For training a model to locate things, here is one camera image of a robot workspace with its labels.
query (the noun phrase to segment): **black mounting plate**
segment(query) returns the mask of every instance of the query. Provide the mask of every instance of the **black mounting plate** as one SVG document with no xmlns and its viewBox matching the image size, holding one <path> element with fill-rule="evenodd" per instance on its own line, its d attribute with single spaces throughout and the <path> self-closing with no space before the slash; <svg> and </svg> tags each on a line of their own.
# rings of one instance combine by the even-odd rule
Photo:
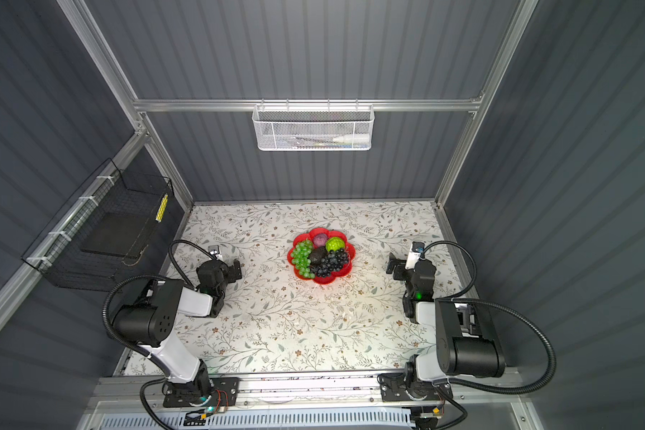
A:
<svg viewBox="0 0 645 430">
<path fill-rule="evenodd" d="M 381 387 L 383 402 L 411 402 L 416 400 L 441 401 L 441 398 L 432 383 L 413 381 L 411 386 L 407 389 L 406 384 L 404 383 L 403 373 L 379 374 L 378 381 Z M 447 393 L 449 397 L 453 396 L 451 386 L 449 384 L 439 384 L 439 387 L 442 388 L 442 391 Z"/>
<path fill-rule="evenodd" d="M 211 378 L 212 384 L 215 386 L 215 390 L 224 391 L 227 393 L 227 406 L 234 406 L 237 403 L 236 395 L 239 392 L 239 378 Z M 217 396 L 213 396 L 210 403 L 207 406 L 217 406 Z M 186 401 L 174 396 L 172 394 L 167 394 L 165 400 L 162 403 L 163 407 L 192 407 Z M 220 403 L 220 406 L 225 406 L 224 399 Z"/>
</svg>

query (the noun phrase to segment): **green grapes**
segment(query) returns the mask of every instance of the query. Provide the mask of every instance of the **green grapes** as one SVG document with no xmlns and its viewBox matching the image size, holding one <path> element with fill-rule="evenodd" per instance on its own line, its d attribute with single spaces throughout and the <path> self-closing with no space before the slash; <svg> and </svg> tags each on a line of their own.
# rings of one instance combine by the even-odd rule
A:
<svg viewBox="0 0 645 430">
<path fill-rule="evenodd" d="M 308 256 L 312 250 L 313 242 L 308 239 L 296 244 L 292 252 L 292 263 L 294 264 L 294 267 L 296 267 L 296 271 L 301 275 L 301 277 L 311 280 L 316 277 L 316 275 L 309 269 L 311 260 Z"/>
</svg>

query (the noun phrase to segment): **red wire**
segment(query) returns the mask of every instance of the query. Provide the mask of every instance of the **red wire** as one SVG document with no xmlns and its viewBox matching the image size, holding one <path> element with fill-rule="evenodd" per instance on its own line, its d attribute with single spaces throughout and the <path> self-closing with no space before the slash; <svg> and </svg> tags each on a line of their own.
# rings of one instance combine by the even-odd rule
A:
<svg viewBox="0 0 645 430">
<path fill-rule="evenodd" d="M 229 398 L 229 396 L 227 396 L 227 393 L 226 393 L 225 391 L 217 390 L 217 393 L 218 393 L 218 394 L 220 394 L 220 393 L 224 393 L 224 394 L 225 394 L 225 400 L 227 401 L 227 404 L 225 405 L 225 412 L 226 412 L 226 411 L 227 411 L 227 408 L 228 408 L 228 407 L 229 407 L 229 405 L 230 405 L 230 398 Z"/>
</svg>

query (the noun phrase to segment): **black cable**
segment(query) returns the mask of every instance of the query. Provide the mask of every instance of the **black cable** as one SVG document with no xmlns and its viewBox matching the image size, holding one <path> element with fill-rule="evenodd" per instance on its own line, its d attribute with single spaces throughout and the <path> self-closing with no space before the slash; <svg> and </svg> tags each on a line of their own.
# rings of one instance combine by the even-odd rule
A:
<svg viewBox="0 0 645 430">
<path fill-rule="evenodd" d="M 474 305 L 485 305 L 493 307 L 494 309 L 505 312 L 515 318 L 524 322 L 531 330 L 538 336 L 538 339 L 542 342 L 545 347 L 545 352 L 547 352 L 547 369 L 545 373 L 535 382 L 523 385 L 521 387 L 493 387 L 492 385 L 485 385 L 480 383 L 474 383 L 472 381 L 467 381 L 465 379 L 458 378 L 449 378 L 447 381 L 451 384 L 464 385 L 465 387 L 475 388 L 476 390 L 487 391 L 490 393 L 497 394 L 525 394 L 530 393 L 535 390 L 540 390 L 547 383 L 551 381 L 552 376 L 556 372 L 556 354 L 554 353 L 554 348 L 551 347 L 551 342 L 544 333 L 535 325 L 534 322 L 526 318 L 523 314 L 516 312 L 513 309 L 510 309 L 504 305 L 496 304 L 491 301 L 480 300 L 479 298 L 456 298 L 451 300 L 446 300 L 445 298 L 437 298 L 436 300 L 444 301 L 454 304 L 474 304 Z"/>
<path fill-rule="evenodd" d="M 146 388 L 150 387 L 151 385 L 156 385 L 159 383 L 165 382 L 165 378 L 162 379 L 154 379 L 152 381 L 149 381 L 141 386 L 141 391 L 139 392 L 139 397 L 141 398 L 141 405 L 143 405 L 144 409 L 146 409 L 146 413 L 148 416 L 155 421 L 163 430 L 175 430 L 172 427 L 168 426 L 164 422 L 158 418 L 157 415 L 155 415 L 155 412 L 151 408 L 151 406 L 148 404 L 148 401 L 146 400 Z"/>
<path fill-rule="evenodd" d="M 189 280 L 189 278 L 186 276 L 186 273 L 184 273 L 184 271 L 182 271 L 182 270 L 181 270 L 180 265 L 177 263 L 177 260 L 175 260 L 174 246 L 175 246 L 175 245 L 178 245 L 178 244 L 187 244 L 187 245 L 191 245 L 191 246 L 193 246 L 194 248 L 196 248 L 196 249 L 198 249 L 199 251 L 201 251 L 203 254 L 205 254 L 205 255 L 209 256 L 209 258 L 214 259 L 214 260 L 217 260 L 217 257 L 215 257 L 215 255 L 213 255 L 213 254 L 211 254 L 211 253 L 208 253 L 205 249 L 201 248 L 200 246 L 196 245 L 195 243 L 190 242 L 190 241 L 188 241 L 188 240 L 184 240 L 184 239 L 177 239 L 177 240 L 173 240 L 173 241 L 170 243 L 170 245 L 167 247 L 167 255 L 170 257 L 170 262 L 172 262 L 172 265 L 173 265 L 173 266 L 175 267 L 175 269 L 177 269 L 177 271 L 179 272 L 179 274 L 180 274 L 180 276 L 181 276 L 181 279 L 183 279 L 183 280 L 184 280 L 184 282 L 186 282 L 186 285 L 191 286 L 191 288 L 195 290 L 195 289 L 196 289 L 196 287 L 194 287 L 194 284 L 193 284 L 193 283 L 191 282 L 191 280 Z"/>
<path fill-rule="evenodd" d="M 137 281 L 137 280 L 156 280 L 156 281 L 169 281 L 170 279 L 164 276 L 159 276 L 157 274 L 139 274 L 138 276 L 134 276 L 128 279 L 123 280 L 122 282 L 118 283 L 115 285 L 110 292 L 108 293 L 107 297 L 105 297 L 105 301 L 103 301 L 103 311 L 102 311 L 102 318 L 103 318 L 103 326 L 105 327 L 105 331 L 107 331 L 107 334 L 112 338 L 121 343 L 122 345 L 126 346 L 127 348 L 131 349 L 134 352 L 138 352 L 141 354 L 143 357 L 148 358 L 154 365 L 158 366 L 160 370 L 162 370 L 163 374 L 165 374 L 165 377 L 170 376 L 170 371 L 163 364 L 162 361 L 158 360 L 156 357 L 154 357 L 150 352 L 146 351 L 146 349 L 143 349 L 136 345 L 133 342 L 130 342 L 126 340 L 124 337 L 122 337 L 121 333 L 117 331 L 112 325 L 112 322 L 110 321 L 110 303 L 112 303 L 112 299 L 117 294 L 117 292 L 127 285 L 130 282 Z"/>
<path fill-rule="evenodd" d="M 466 411 L 466 409 L 463 406 L 461 406 L 456 400 L 449 397 L 446 392 L 442 391 L 442 388 L 440 387 L 435 387 L 435 388 L 437 389 L 438 393 L 440 394 L 440 396 L 442 396 L 443 399 L 446 399 L 446 401 L 448 401 L 449 403 L 454 405 L 456 409 L 459 409 L 461 411 L 461 415 L 454 421 L 450 421 L 445 425 L 436 426 L 433 430 L 448 429 L 450 427 L 454 427 L 455 425 L 463 422 L 468 417 L 468 412 Z"/>
<path fill-rule="evenodd" d="M 445 297 L 442 297 L 442 298 L 454 298 L 454 297 L 461 297 L 461 296 L 463 296 L 465 293 L 467 293 L 467 292 L 468 292 L 468 291 L 473 287 L 473 285 L 475 284 L 475 278 L 478 276 L 478 266 L 477 266 L 477 264 L 475 263 L 475 260 L 473 259 L 473 255 L 471 255 L 471 254 L 470 254 L 470 253 L 469 253 L 469 252 L 468 252 L 468 251 L 467 251 L 463 246 L 461 246 L 461 245 L 457 244 L 456 242 L 452 242 L 451 240 L 439 240 L 439 241 L 437 241 L 437 242 L 433 242 L 433 243 L 432 243 L 432 244 L 430 244 L 430 245 L 427 245 L 427 246 L 425 247 L 425 249 L 423 249 L 423 252 L 420 254 L 420 258 L 424 259 L 424 258 L 425 258 L 425 253 L 427 253 L 427 252 L 428 252 L 428 250 L 429 250 L 431 247 L 433 247 L 433 246 L 437 246 L 437 245 L 452 245 L 452 246 L 456 246 L 458 249 L 460 249 L 461 251 L 463 251 L 463 253 L 464 253 L 464 254 L 468 257 L 468 259 L 470 260 L 470 263 L 473 265 L 473 274 L 472 274 L 472 276 L 471 276 L 471 279 L 470 279 L 470 282 L 468 283 L 468 285 L 467 285 L 463 290 L 458 291 L 458 292 L 455 292 L 455 293 L 454 293 L 454 294 L 452 294 L 452 295 L 448 295 L 448 296 L 445 296 Z"/>
</svg>

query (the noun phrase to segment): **black wire basket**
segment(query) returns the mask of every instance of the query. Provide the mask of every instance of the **black wire basket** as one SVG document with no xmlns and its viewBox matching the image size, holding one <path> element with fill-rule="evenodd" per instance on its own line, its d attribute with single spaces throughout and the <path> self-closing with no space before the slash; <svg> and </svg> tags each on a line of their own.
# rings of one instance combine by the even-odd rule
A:
<svg viewBox="0 0 645 430">
<path fill-rule="evenodd" d="M 133 276 L 174 198 L 167 177 L 115 170 L 103 179 L 45 245 L 22 256 L 54 286 L 109 291 Z"/>
</svg>

